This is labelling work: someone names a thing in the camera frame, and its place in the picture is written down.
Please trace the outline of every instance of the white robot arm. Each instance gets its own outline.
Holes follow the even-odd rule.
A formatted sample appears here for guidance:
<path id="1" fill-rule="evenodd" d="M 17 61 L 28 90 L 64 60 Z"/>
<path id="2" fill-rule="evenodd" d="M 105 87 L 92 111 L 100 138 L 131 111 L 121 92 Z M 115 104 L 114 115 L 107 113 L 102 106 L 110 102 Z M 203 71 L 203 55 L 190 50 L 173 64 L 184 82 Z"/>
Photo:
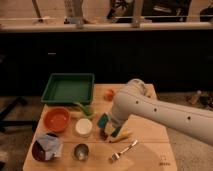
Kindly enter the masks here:
<path id="1" fill-rule="evenodd" d="M 151 99 L 146 96 L 145 86 L 143 81 L 133 79 L 116 93 L 108 114 L 114 128 L 134 114 L 213 145 L 213 112 Z"/>

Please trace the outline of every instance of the black cabinet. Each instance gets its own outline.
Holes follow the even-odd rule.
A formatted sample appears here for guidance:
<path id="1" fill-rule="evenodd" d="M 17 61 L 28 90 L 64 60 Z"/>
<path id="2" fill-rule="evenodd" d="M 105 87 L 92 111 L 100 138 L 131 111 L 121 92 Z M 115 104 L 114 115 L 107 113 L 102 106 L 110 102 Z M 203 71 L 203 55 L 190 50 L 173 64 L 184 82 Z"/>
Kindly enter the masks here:
<path id="1" fill-rule="evenodd" d="M 212 30 L 0 34 L 0 95 L 41 95 L 53 72 L 157 91 L 212 90 Z"/>

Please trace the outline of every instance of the orange bowl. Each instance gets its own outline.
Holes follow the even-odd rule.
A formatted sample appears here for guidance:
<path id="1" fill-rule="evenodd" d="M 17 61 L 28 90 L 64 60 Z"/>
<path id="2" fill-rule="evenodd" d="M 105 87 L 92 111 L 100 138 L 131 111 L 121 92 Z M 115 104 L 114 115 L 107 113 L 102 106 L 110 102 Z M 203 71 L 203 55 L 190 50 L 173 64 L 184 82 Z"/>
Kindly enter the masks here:
<path id="1" fill-rule="evenodd" d="M 44 125 L 52 132 L 62 132 L 70 122 L 70 112 L 64 107 L 49 110 L 44 117 Z"/>

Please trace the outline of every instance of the black chair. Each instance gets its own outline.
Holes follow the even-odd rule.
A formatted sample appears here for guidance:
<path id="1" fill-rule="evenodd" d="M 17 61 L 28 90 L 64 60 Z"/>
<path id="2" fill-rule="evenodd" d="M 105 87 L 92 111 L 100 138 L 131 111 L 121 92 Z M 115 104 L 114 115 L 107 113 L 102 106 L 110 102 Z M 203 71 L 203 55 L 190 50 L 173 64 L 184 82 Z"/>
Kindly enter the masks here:
<path id="1" fill-rule="evenodd" d="M 9 126 L 23 126 L 23 125 L 32 125 L 32 130 L 35 131 L 37 127 L 37 121 L 23 121 L 23 120 L 14 120 L 8 121 L 4 120 L 4 118 L 10 113 L 10 111 L 18 104 L 25 106 L 27 105 L 27 101 L 22 97 L 17 97 L 15 100 L 12 101 L 5 109 L 0 112 L 0 131 L 5 132 L 5 127 Z"/>

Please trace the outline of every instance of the wooden tabletop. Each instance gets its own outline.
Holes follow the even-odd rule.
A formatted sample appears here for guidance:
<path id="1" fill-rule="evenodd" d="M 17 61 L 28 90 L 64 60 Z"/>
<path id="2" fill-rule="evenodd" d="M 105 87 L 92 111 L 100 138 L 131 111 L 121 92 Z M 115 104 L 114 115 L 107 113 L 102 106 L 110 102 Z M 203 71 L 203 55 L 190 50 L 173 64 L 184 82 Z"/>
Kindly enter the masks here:
<path id="1" fill-rule="evenodd" d="M 166 128 L 153 121 L 137 116 L 130 116 L 129 120 L 124 125 L 124 128 L 133 132 L 130 138 L 117 143 L 109 143 L 100 139 L 100 129 L 97 126 L 97 121 L 100 116 L 108 112 L 112 106 L 112 102 L 104 100 L 103 96 L 107 89 L 113 89 L 116 92 L 122 86 L 123 84 L 96 84 L 94 86 L 92 107 L 94 108 L 95 115 L 92 120 L 93 130 L 88 138 L 80 137 L 75 133 L 75 124 L 77 120 L 82 117 L 82 114 L 68 107 L 72 116 L 71 122 L 64 132 L 57 134 L 63 142 L 62 156 L 50 162 L 38 162 L 32 157 L 31 151 L 35 136 L 49 132 L 43 124 L 43 118 L 46 112 L 52 107 L 45 105 L 35 136 L 29 148 L 23 170 L 177 170 Z M 153 85 L 147 84 L 147 87 L 151 93 L 151 98 L 156 99 Z M 137 139 L 139 143 L 133 149 L 125 153 L 117 162 L 113 164 L 108 162 L 108 158 L 111 157 L 112 154 L 123 150 L 135 139 Z M 89 158 L 85 162 L 77 161 L 73 158 L 73 149 L 79 143 L 85 143 L 89 146 Z"/>

